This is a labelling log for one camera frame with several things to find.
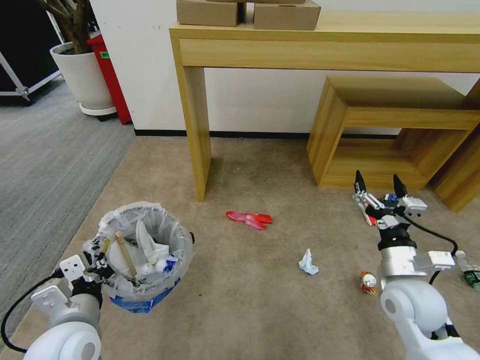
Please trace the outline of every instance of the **soda can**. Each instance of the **soda can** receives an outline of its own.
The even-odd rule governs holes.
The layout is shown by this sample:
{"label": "soda can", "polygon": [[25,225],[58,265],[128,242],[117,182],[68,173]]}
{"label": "soda can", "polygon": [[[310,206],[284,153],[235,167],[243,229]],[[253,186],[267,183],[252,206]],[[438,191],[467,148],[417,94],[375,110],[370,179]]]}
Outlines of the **soda can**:
{"label": "soda can", "polygon": [[369,271],[362,271],[360,274],[361,289],[370,295],[377,293],[377,278]]}

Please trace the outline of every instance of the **metal stand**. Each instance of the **metal stand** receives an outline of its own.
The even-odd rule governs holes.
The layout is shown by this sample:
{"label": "metal stand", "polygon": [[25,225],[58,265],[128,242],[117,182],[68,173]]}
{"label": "metal stand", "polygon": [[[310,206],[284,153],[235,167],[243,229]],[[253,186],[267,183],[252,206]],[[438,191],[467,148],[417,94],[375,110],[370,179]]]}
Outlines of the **metal stand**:
{"label": "metal stand", "polygon": [[15,91],[0,91],[0,96],[20,96],[24,98],[26,101],[30,101],[29,95],[33,93],[35,90],[38,90],[43,85],[48,83],[50,80],[55,79],[57,76],[60,75],[60,70],[55,71],[54,73],[50,74],[49,76],[43,78],[33,86],[27,87],[22,84],[17,74],[15,74],[12,67],[9,65],[7,59],[2,55],[0,52],[0,65],[5,70],[6,74],[10,77],[11,81],[15,84]]}

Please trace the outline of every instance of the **crumpled tissue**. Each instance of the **crumpled tissue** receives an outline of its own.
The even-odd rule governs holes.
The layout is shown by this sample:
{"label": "crumpled tissue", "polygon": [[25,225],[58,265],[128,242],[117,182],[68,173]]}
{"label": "crumpled tissue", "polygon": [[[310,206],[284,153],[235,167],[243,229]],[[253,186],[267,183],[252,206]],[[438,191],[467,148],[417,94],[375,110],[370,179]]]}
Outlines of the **crumpled tissue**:
{"label": "crumpled tissue", "polygon": [[312,265],[312,253],[310,252],[309,248],[305,251],[303,259],[298,262],[298,266],[300,266],[300,269],[310,275],[315,275],[319,272],[319,267]]}

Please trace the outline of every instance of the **trash can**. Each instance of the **trash can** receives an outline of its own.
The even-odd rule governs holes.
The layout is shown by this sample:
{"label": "trash can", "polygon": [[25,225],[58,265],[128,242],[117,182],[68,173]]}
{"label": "trash can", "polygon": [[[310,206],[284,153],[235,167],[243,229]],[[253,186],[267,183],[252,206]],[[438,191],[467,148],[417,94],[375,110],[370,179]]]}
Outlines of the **trash can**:
{"label": "trash can", "polygon": [[[140,221],[156,244],[168,245],[169,256],[175,261],[166,271],[156,273],[153,281],[135,283],[124,272],[115,269],[109,249],[117,242],[115,233],[118,231],[129,246],[141,249],[143,244],[137,237]],[[112,303],[132,313],[149,313],[187,272],[193,257],[193,242],[191,233],[160,204],[140,201],[106,213],[98,224],[97,235],[83,244],[83,251],[92,263],[105,257],[115,270],[102,286]]]}
{"label": "trash can", "polygon": [[132,117],[130,116],[129,108],[125,102],[124,94],[120,88],[119,80],[115,74],[114,66],[110,61],[109,52],[104,43],[104,38],[102,35],[95,36],[87,41],[93,52],[95,53],[96,60],[100,66],[101,73],[105,79],[106,86],[110,92],[110,96],[115,105],[116,112],[120,119],[122,125],[132,122]]}

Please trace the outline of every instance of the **black cable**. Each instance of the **black cable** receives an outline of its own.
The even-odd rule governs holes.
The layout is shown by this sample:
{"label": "black cable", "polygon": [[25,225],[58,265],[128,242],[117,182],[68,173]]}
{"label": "black cable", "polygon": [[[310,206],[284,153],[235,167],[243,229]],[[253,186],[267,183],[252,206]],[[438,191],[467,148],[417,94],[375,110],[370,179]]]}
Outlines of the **black cable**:
{"label": "black cable", "polygon": [[[404,218],[405,220],[407,220],[410,224],[412,224],[414,227],[416,228],[419,228],[420,230],[426,232],[426,233],[429,233],[433,236],[436,236],[437,238],[440,238],[440,239],[443,239],[443,240],[446,240],[448,241],[449,243],[451,243],[453,245],[453,250],[450,252],[451,256],[454,257],[456,254],[457,254],[457,250],[459,249],[459,245],[457,244],[457,242],[455,240],[452,240],[451,238],[449,237],[446,237],[446,236],[443,236],[441,234],[439,234],[438,232],[435,232],[435,231],[432,231],[430,229],[427,229],[426,227],[423,227],[422,225],[420,224],[417,224],[415,221],[413,221],[412,219],[408,218],[407,216],[405,216],[405,214],[399,214],[402,218]],[[431,276],[430,278],[430,281],[428,282],[430,285],[432,285],[435,281],[435,279],[437,278],[437,276],[440,274],[440,271],[435,271],[433,273],[433,275]]]}
{"label": "black cable", "polygon": [[44,278],[43,280],[37,282],[35,285],[33,285],[31,288],[29,288],[17,301],[15,301],[12,306],[10,306],[8,311],[5,313],[5,316],[1,320],[1,328],[0,328],[1,339],[3,340],[3,342],[5,343],[5,345],[7,347],[9,347],[10,349],[15,350],[19,353],[24,353],[25,354],[27,352],[27,349],[15,346],[14,344],[12,344],[10,342],[9,337],[7,336],[7,320],[9,319],[9,316],[12,314],[12,312],[15,310],[15,308],[20,304],[20,302],[23,299],[25,299],[28,296],[28,294],[30,294],[36,288],[38,288],[39,286],[42,286],[43,284],[45,284],[47,281],[49,281],[51,279],[55,279],[55,278],[61,279],[63,277],[64,277],[64,274],[62,273],[62,271],[59,268],[56,269],[53,272],[52,275],[50,275],[50,276]]}

